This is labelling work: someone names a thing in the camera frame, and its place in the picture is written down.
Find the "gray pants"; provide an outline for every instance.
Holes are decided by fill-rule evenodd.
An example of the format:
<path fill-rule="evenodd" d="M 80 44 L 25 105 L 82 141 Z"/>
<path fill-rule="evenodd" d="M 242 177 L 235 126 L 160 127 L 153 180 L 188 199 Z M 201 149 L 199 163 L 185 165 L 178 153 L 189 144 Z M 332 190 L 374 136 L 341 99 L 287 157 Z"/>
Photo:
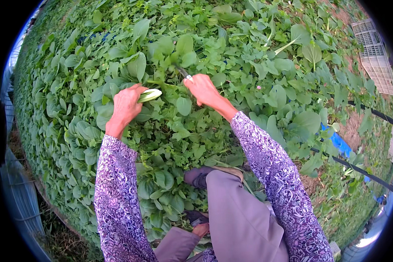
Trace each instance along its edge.
<path fill-rule="evenodd" d="M 214 170 L 206 181 L 211 241 L 218 261 L 289 260 L 284 229 L 269 208 L 243 188 L 238 177 Z M 172 227 L 155 254 L 159 262 L 183 262 L 198 242 L 194 233 Z M 188 261 L 200 262 L 202 254 Z"/>

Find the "harvested bok choy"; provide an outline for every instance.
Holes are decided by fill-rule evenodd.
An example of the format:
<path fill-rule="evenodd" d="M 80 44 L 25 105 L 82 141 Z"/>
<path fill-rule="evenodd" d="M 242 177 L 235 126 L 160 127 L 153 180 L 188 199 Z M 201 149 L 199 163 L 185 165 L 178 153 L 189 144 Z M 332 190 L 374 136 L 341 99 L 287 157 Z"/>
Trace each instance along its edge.
<path fill-rule="evenodd" d="M 138 99 L 137 103 L 144 103 L 156 99 L 157 97 L 160 97 L 161 94 L 162 91 L 158 89 L 148 89 L 140 95 L 140 98 Z"/>

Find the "black pipe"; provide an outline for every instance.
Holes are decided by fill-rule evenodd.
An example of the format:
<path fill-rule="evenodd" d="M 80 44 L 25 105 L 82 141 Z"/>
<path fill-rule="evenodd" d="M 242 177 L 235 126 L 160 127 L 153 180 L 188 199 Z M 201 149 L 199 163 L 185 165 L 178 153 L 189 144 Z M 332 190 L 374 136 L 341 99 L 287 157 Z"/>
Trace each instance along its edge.
<path fill-rule="evenodd" d="M 319 153 L 319 150 L 318 150 L 318 149 L 310 148 L 310 150 L 312 150 L 313 152 Z M 323 152 L 323 154 L 324 154 L 326 157 L 329 157 L 329 154 L 327 154 L 327 153 L 325 153 L 325 152 Z M 345 161 L 345 160 L 339 159 L 339 158 L 337 158 L 337 157 L 335 157 L 335 156 L 332 156 L 332 158 L 333 158 L 333 160 L 335 160 L 336 162 L 341 163 L 342 165 L 345 165 L 345 166 L 347 166 L 347 167 L 352 168 L 353 170 L 355 170 L 355 171 L 357 171 L 357 172 L 359 172 L 359 173 L 361 173 L 361 174 L 363 174 L 363 175 L 369 177 L 371 180 L 376 181 L 376 182 L 379 183 L 380 185 L 384 186 L 385 188 L 387 188 L 388 190 L 390 190 L 390 191 L 393 192 L 393 185 L 390 185 L 389 183 L 385 182 L 384 180 L 378 178 L 377 176 L 371 175 L 371 174 L 369 174 L 367 171 L 365 171 L 365 170 L 363 170 L 363 169 L 361 169 L 361 168 L 359 168 L 359 167 L 357 167 L 357 166 L 355 166 L 355 165 L 351 165 L 351 163 L 349 163 L 349 162 L 347 162 L 347 161 Z"/>
<path fill-rule="evenodd" d="M 331 93 L 328 93 L 328 94 L 330 95 L 331 98 L 334 98 L 334 95 L 333 95 L 333 94 L 331 94 Z M 356 105 L 356 104 L 354 103 L 354 101 L 351 101 L 351 100 L 348 101 L 348 104 L 351 105 L 351 106 L 355 106 L 355 105 Z M 361 109 L 362 109 L 362 110 L 365 110 L 365 106 L 364 106 L 363 104 L 361 104 Z M 376 116 L 382 118 L 383 120 L 386 120 L 387 122 L 389 122 L 390 124 L 393 125 L 393 118 L 391 118 L 391 117 L 389 117 L 388 115 L 385 115 L 385 114 L 383 114 L 383 113 L 381 113 L 381 112 L 379 112 L 379 111 L 377 111 L 377 110 L 374 110 L 374 109 L 372 109 L 372 108 L 370 108 L 370 109 L 371 109 L 371 113 L 372 113 L 372 114 L 374 114 L 374 115 L 376 115 Z"/>

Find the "knife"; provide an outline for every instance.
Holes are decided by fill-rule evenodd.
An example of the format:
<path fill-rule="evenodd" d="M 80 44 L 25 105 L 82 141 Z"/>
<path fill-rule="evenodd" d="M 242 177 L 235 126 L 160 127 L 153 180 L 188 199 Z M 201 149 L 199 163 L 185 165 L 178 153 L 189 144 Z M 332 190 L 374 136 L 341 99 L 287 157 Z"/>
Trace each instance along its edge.
<path fill-rule="evenodd" d="M 194 79 L 192 78 L 192 76 L 189 75 L 188 72 L 185 71 L 185 69 L 183 69 L 183 68 L 177 66 L 176 64 L 173 64 L 173 65 L 174 65 L 175 68 L 179 71 L 179 73 L 181 73 L 181 75 L 183 76 L 183 78 L 186 78 L 186 79 L 188 79 L 188 80 L 194 82 Z"/>

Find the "purple floral shirt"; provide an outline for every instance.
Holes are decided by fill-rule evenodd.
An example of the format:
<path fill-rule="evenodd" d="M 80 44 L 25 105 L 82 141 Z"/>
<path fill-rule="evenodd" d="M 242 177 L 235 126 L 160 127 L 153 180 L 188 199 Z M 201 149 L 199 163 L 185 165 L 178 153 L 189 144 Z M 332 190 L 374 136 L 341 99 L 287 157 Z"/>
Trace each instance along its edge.
<path fill-rule="evenodd" d="M 290 261 L 333 261 L 309 196 L 287 153 L 243 112 L 236 113 L 231 127 L 285 231 Z M 141 218 L 136 155 L 119 139 L 103 138 L 94 204 L 106 261 L 157 261 Z M 203 261 L 217 261 L 212 248 L 204 251 Z"/>

